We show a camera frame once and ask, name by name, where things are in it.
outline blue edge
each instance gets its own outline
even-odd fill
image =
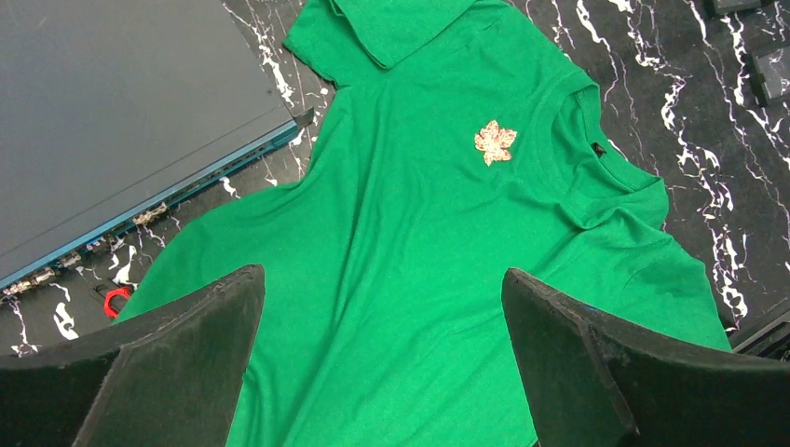
[[[53,269],[56,269],[55,267],[57,266],[57,260],[66,253],[77,251],[80,255],[84,255],[86,251],[89,251],[87,246],[90,246],[102,236],[119,236],[128,232],[135,226],[135,224],[132,222],[132,219],[140,213],[155,208],[162,202],[167,204],[168,210],[171,209],[172,207],[199,193],[206,187],[214,184],[214,182],[216,182],[218,179],[246,167],[260,156],[285,146],[290,140],[293,140],[293,138],[295,138],[298,133],[299,128],[296,126],[296,122],[294,120],[279,126],[278,128],[268,132],[266,135],[244,145],[234,153],[210,164],[208,167],[197,172],[196,175],[192,175],[189,178],[176,183],[167,190],[157,194],[156,196],[148,198],[140,205],[93,229],[85,235],[78,237],[77,239],[51,252],[47,256],[42,257],[38,261],[30,263],[27,266],[17,270],[13,274],[0,279],[0,289],[7,287],[8,285],[24,278],[27,275],[32,274],[34,271],[40,268],[51,266]],[[199,183],[199,186],[184,191],[184,189],[186,189],[188,186],[194,185],[195,183]]]

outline green fabric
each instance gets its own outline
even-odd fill
[[[598,87],[518,10],[310,0],[286,45],[340,87],[310,172],[188,225],[119,319],[266,268],[228,445],[532,445],[508,267],[729,349],[703,265],[660,230],[661,179],[611,147]],[[492,119],[518,136],[489,167]]]

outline shirt sleeve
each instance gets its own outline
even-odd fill
[[[613,312],[621,318],[696,345],[731,351],[702,262],[676,242],[639,270]]]
[[[309,0],[284,45],[339,88],[377,78],[475,0]]]

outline black marble surface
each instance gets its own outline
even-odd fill
[[[224,5],[292,112],[315,107],[314,125],[288,147],[120,238],[111,253],[54,284],[6,299],[0,304],[4,353],[35,352],[107,326],[110,320],[93,287],[108,279],[135,286],[189,221],[227,201],[306,175],[334,90],[280,44],[304,1],[228,0]],[[790,7],[775,2],[709,19],[696,0],[525,0],[514,5],[601,84],[604,128],[613,145],[665,179],[672,201],[665,229],[707,264],[720,316],[733,339],[764,324],[767,312],[788,305],[790,108],[782,103],[759,108],[745,64],[749,51],[790,37]]]

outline red object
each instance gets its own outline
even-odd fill
[[[118,318],[118,311],[113,309],[113,298],[123,298],[128,301],[129,298],[131,298],[129,288],[119,287],[113,291],[107,292],[107,296],[104,297],[104,313],[107,314],[108,317],[116,319]]]

